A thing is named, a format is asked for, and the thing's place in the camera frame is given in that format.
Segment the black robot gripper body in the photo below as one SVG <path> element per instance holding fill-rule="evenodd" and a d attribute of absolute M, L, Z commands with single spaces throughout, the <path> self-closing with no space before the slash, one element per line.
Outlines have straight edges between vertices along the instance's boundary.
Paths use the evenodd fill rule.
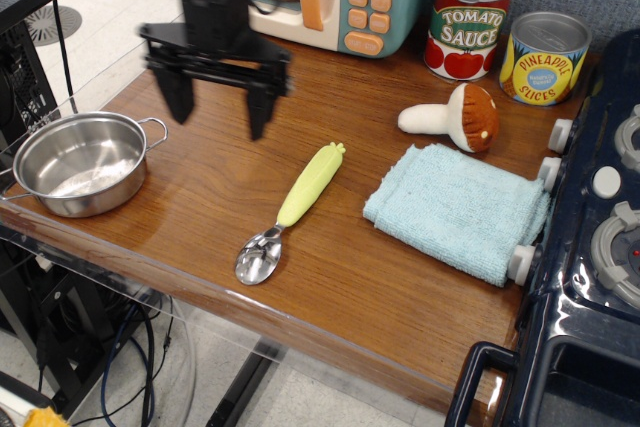
<path fill-rule="evenodd" d="M 147 62 L 227 85 L 289 94 L 290 54 L 249 26 L 249 0 L 182 0 L 181 23 L 145 24 Z"/>

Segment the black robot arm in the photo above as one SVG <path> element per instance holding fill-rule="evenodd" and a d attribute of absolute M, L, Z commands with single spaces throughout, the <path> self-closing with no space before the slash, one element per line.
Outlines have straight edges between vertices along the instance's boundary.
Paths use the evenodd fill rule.
<path fill-rule="evenodd" d="M 262 137 L 276 100 L 287 95 L 290 53 L 249 25 L 251 0 L 181 0 L 181 23 L 144 24 L 148 68 L 173 118 L 185 123 L 194 107 L 194 80 L 246 92 L 252 139 Z"/>

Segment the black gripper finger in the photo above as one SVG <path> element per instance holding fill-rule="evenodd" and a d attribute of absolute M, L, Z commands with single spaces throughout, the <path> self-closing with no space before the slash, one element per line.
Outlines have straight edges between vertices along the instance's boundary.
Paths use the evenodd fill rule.
<path fill-rule="evenodd" d="M 263 136 L 265 125 L 271 120 L 276 93 L 266 85 L 253 85 L 247 91 L 250 134 L 253 140 Z"/>
<path fill-rule="evenodd" d="M 173 119 L 184 124 L 194 108 L 192 79 L 183 72 L 162 66 L 152 66 L 152 72 Z"/>

